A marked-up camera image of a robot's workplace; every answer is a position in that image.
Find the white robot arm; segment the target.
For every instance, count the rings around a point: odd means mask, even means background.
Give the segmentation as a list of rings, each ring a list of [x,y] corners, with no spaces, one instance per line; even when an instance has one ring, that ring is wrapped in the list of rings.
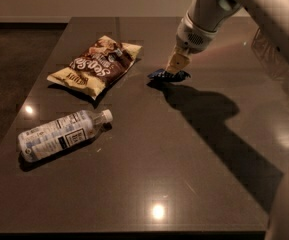
[[[166,70],[184,69],[191,56],[205,50],[221,24],[245,9],[289,63],[289,0],[193,0],[176,33]],[[265,240],[289,240],[289,168],[277,189]]]

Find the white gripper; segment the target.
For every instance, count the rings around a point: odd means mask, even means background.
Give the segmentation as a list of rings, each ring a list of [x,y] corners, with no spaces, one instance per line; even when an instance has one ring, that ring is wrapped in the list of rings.
[[[204,51],[217,34],[217,24],[208,18],[187,13],[177,28],[176,45],[165,70],[177,74],[191,62],[191,54]]]

